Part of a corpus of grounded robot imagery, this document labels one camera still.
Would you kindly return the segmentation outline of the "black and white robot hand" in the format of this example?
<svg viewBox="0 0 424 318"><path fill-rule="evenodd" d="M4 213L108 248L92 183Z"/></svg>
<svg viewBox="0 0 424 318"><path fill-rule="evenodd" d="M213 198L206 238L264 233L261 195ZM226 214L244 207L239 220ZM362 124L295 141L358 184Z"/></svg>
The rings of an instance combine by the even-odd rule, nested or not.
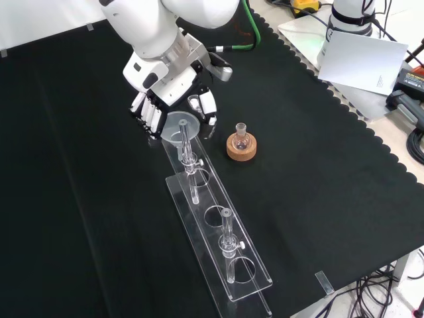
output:
<svg viewBox="0 0 424 318"><path fill-rule="evenodd" d="M199 101L188 103L187 111L212 131L217 122L216 101L200 74L213 68L207 52L190 50L174 60L143 60L133 52L123 70L125 79L138 91L129 109L132 117L152 140L160 140L168 114L180 110L189 96L196 95Z"/></svg>

